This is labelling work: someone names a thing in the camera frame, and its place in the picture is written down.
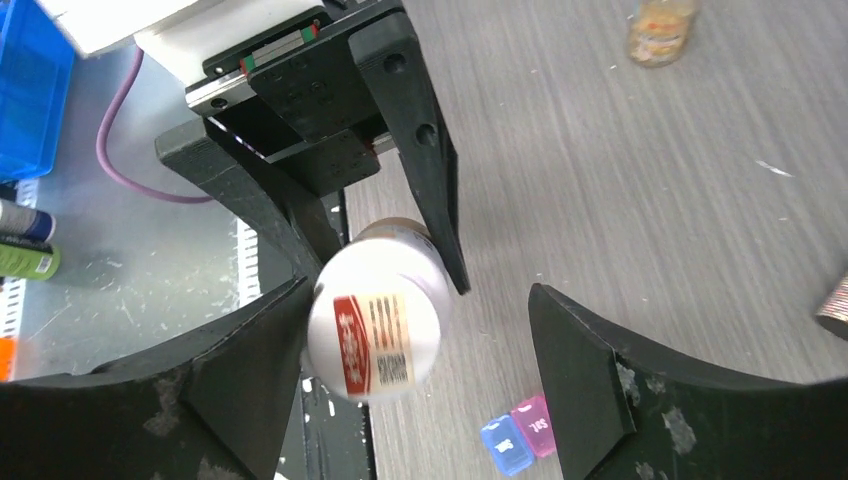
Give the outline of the white vitamin pill bottle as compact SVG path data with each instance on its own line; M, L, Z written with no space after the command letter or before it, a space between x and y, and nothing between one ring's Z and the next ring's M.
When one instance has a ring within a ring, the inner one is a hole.
M453 300L444 262L421 223L378 220L321 271L304 359L331 392L386 401L429 377Z

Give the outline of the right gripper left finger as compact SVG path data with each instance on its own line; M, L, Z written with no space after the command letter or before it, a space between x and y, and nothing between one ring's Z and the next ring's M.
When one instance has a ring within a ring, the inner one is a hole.
M311 284L84 375L1 387L5 479L271 479L300 375Z

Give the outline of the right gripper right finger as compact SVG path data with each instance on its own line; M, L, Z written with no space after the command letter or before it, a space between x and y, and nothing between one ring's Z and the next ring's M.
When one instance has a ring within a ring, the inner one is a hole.
M528 317L567 479L843 479L847 382L727 369L613 323L555 288Z

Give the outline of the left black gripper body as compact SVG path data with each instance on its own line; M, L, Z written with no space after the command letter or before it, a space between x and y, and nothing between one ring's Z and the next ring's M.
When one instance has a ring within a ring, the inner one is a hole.
M389 129L350 39L383 17L298 14L206 60L186 101L214 158L265 188L289 179L317 197L378 173Z

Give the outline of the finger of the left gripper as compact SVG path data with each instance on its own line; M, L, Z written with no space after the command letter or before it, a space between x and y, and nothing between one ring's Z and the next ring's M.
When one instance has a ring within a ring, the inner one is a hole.
M348 43L432 242L464 295L471 284L459 236L458 154L411 19L393 11L353 33Z
M235 214L315 284L340 249L321 199L203 118L155 139L159 161Z

